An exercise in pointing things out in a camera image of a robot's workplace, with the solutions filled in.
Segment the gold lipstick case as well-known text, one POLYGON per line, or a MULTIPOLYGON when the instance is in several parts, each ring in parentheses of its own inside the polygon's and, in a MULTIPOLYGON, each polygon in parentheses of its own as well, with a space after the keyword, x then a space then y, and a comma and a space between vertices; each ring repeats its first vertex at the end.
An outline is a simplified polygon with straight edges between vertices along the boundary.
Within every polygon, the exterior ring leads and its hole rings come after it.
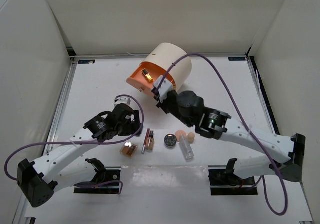
POLYGON ((145 77, 145 79, 148 81, 148 83, 152 83, 154 81, 153 77, 150 75, 150 73, 146 69, 143 69, 141 72, 145 77))

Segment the cream round drawer organizer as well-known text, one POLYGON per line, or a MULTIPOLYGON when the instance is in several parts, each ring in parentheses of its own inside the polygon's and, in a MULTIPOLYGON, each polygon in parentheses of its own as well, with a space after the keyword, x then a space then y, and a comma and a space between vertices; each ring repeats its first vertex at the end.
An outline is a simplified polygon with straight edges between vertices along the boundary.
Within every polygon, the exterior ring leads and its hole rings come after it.
MULTIPOLYGON (((174 62, 184 55, 186 55, 186 52, 180 47, 171 43, 161 43, 142 62, 142 65, 156 81, 166 73, 174 62)), ((166 79, 172 82, 176 91, 179 91, 191 71, 192 60, 190 57, 186 57, 171 69, 166 79)))

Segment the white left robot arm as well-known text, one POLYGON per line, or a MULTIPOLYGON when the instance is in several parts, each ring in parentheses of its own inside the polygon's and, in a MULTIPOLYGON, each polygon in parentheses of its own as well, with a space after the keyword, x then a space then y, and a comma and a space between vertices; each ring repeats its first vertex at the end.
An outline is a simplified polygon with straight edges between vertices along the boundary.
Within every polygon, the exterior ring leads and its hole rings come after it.
POLYGON ((32 207, 47 202, 54 193, 69 186, 98 188, 113 183, 97 158, 83 155, 115 136, 138 136, 142 132, 144 113, 125 103, 113 111, 101 112, 57 148, 32 161, 24 159, 17 167, 17 184, 32 207))

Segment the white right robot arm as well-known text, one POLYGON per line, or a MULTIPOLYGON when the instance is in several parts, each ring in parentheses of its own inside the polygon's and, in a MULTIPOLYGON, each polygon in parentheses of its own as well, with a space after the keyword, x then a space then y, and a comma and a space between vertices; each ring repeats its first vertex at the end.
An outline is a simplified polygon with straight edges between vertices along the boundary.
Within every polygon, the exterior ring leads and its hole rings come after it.
POLYGON ((177 93, 166 79, 158 79, 151 92, 157 107, 170 113, 195 132, 209 139, 240 144, 261 152, 258 157, 229 159, 224 177, 230 184, 251 176, 277 175, 287 181, 300 182, 303 174, 306 138, 265 133, 247 128, 226 112, 206 107, 204 99, 193 91, 177 93))

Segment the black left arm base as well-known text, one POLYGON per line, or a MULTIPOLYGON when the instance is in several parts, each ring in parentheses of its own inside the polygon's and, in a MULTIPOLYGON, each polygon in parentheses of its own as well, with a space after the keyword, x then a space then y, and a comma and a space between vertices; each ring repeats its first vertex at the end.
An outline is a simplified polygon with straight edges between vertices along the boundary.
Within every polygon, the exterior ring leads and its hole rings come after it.
POLYGON ((118 194, 123 190, 120 167, 106 167, 97 158, 86 159, 94 167, 95 175, 90 181, 74 186, 75 194, 118 194))

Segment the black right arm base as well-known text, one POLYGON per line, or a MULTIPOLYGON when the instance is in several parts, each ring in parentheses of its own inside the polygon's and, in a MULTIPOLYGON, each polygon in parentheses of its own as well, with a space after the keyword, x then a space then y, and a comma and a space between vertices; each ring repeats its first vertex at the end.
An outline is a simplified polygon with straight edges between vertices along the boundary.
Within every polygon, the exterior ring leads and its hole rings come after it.
POLYGON ((257 195, 257 182, 255 178, 242 179, 234 174, 235 163, 238 159, 229 159, 222 168, 208 168, 210 194, 212 196, 243 196, 257 195))

